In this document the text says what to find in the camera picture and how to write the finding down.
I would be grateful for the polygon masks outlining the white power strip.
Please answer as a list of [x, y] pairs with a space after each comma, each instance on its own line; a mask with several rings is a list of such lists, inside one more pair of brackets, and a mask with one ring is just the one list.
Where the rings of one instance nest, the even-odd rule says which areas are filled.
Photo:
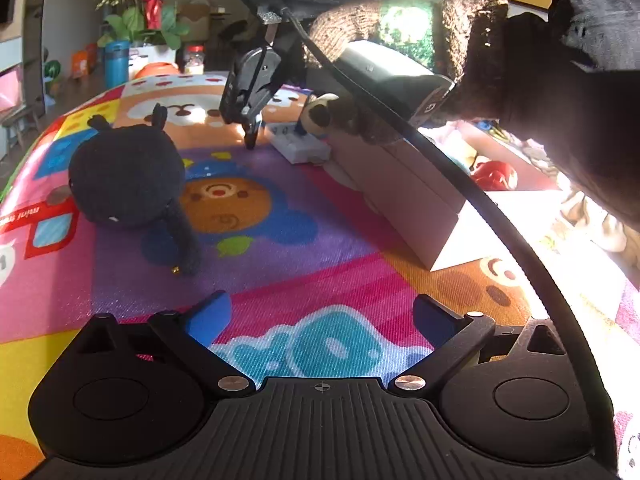
[[277, 122], [265, 126], [269, 143], [291, 164], [324, 164], [331, 158], [329, 144], [321, 141], [297, 122]]

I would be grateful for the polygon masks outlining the white cardboard box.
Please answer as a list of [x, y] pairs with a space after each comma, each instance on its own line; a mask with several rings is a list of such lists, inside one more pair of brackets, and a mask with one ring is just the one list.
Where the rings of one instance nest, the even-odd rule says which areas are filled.
[[[435, 133], [447, 146], [468, 141], [480, 154], [494, 155], [515, 168], [518, 187], [487, 196], [529, 243], [550, 228], [563, 196], [550, 178], [464, 122]], [[329, 131], [328, 141], [337, 165], [390, 222], [424, 268], [437, 271], [488, 257], [513, 260], [472, 204], [408, 142], [371, 145], [336, 129]]]

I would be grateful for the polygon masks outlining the purple orchid flower pot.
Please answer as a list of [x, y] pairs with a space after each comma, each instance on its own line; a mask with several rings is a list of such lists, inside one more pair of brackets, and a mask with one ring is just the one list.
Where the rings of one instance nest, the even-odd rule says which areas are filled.
[[96, 0], [96, 8], [110, 8], [104, 18], [107, 30], [98, 40], [105, 48], [115, 41], [135, 44], [154, 44], [179, 50], [189, 26], [178, 22], [175, 3], [165, 0]]

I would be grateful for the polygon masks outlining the black plush toy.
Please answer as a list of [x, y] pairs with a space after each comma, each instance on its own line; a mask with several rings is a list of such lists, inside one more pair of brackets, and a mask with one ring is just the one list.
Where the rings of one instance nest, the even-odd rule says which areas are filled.
[[186, 168], [165, 132], [167, 118], [160, 104], [144, 124], [116, 128], [104, 116], [92, 116], [88, 126], [96, 134], [70, 158], [68, 187], [79, 211], [95, 224], [129, 230], [164, 222], [177, 247], [177, 271], [194, 275], [201, 248], [180, 203]]

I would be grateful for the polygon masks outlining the clear jar with red lid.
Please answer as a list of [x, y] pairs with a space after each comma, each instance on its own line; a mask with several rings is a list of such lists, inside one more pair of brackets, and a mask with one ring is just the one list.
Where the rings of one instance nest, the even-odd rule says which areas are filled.
[[183, 53], [183, 73], [203, 75], [205, 70], [205, 47], [201, 44], [186, 46]]

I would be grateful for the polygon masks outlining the colourful cartoon play mat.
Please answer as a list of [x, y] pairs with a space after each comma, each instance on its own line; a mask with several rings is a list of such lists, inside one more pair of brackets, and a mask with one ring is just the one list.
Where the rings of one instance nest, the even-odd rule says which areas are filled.
[[[639, 463], [639, 352], [614, 308], [625, 277], [570, 228], [533, 243], [487, 196], [468, 200], [510, 252], [432, 271], [332, 157], [254, 150], [219, 111], [224, 74], [156, 76], [58, 118], [1, 205], [1, 474], [6, 479], [613, 479]], [[179, 273], [165, 223], [89, 221], [68, 164], [155, 104], [186, 168], [201, 248]], [[209, 346], [255, 392], [211, 392], [148, 319], [223, 290]], [[497, 324], [433, 392], [388, 382], [433, 346], [431, 296]]]

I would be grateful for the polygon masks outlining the blue cup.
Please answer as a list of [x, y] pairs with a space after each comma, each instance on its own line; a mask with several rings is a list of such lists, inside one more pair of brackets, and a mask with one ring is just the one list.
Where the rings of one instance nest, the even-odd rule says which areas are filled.
[[104, 47], [104, 78], [107, 89], [128, 81], [129, 49], [128, 40], [112, 41]]

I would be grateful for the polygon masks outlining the orange bowl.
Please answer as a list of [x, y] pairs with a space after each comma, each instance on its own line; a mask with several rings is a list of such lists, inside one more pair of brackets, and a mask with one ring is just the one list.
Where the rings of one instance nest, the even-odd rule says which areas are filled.
[[134, 80], [146, 77], [179, 75], [180, 70], [175, 63], [153, 62], [146, 64], [134, 74]]

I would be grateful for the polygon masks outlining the red-dressed doll figure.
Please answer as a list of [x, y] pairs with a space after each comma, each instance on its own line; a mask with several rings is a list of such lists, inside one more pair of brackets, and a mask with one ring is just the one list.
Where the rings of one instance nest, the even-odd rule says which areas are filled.
[[471, 172], [471, 178], [486, 192], [514, 191], [518, 187], [518, 173], [507, 162], [500, 160], [479, 162]]

